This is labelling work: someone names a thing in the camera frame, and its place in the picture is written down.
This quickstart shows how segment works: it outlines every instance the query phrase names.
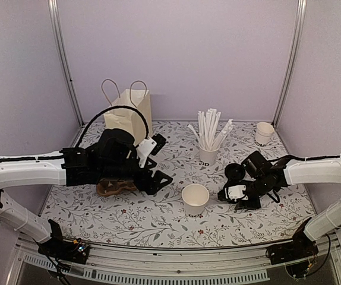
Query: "table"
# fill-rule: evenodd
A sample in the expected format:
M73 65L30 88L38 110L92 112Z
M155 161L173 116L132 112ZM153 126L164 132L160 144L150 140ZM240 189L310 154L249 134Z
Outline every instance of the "table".
M265 147L257 147L256 123L237 122L216 163L205 167L199 163L198 144L188 124L197 128L195 122L153 122L153 133L168 141L153 159L158 169L173 177L156 195L135 191L104 198L95 185L54 186L42 217L57 221L68 238L140 247L220 248L289 239L315 214L303 186L280 190L280 204L262 197L262 208L255 211L236 211L234 205L219 201L226 165L241 162L255 150L268 159L284 156L286 150L277 134ZM98 141L103 130L103 123L94 123L81 146ZM196 218L187 217L182 206L181 191L191 183L203 184L210 192L209 203Z

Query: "white paper cup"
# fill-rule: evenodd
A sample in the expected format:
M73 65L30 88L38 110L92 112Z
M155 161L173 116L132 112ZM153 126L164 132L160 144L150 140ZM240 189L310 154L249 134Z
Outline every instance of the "white paper cup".
M185 214L189 217L199 216L209 200L209 191L200 184L186 186L181 193Z
M202 165L212 166L217 158L219 148L216 150L205 150L200 146L200 161Z
M256 126L255 141L256 145L264 147L270 140L274 132L274 128L270 123L260 122Z

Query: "black lid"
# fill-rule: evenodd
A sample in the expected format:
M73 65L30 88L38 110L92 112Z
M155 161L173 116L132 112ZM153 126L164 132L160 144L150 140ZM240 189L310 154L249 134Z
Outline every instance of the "black lid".
M229 180L240 181L246 176L246 170L237 163L230 163L225 168L225 175Z

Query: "paper bag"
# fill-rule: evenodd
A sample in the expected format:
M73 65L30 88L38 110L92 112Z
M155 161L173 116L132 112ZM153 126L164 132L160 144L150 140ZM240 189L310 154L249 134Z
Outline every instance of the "paper bag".
M131 88L136 82L143 83L142 81L135 81L131 84ZM136 108L145 117L149 128L149 136L152 137L151 96L149 90L147 90L147 86L145 83L143 84L146 87L145 90L126 89L115 101L110 103L112 106L123 105ZM106 129L124 129L135 138L135 145L146 138L146 127L137 113L127 109L115 109L106 112L103 116L105 117Z

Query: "purple wall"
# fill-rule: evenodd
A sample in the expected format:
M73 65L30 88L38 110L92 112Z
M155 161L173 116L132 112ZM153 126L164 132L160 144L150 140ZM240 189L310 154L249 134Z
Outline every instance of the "purple wall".
M154 119L197 119L197 110L215 107L223 118L272 120L297 1L63 0L58 7L86 121L108 107L105 78L121 90L144 80Z
M0 1L0 155L68 146L78 126L68 99L47 1ZM37 212L47 186L8 189ZM0 226L0 284L17 235Z
M292 154L341 153L341 1L308 1L279 132ZM318 211L341 197L339 185L309 190Z

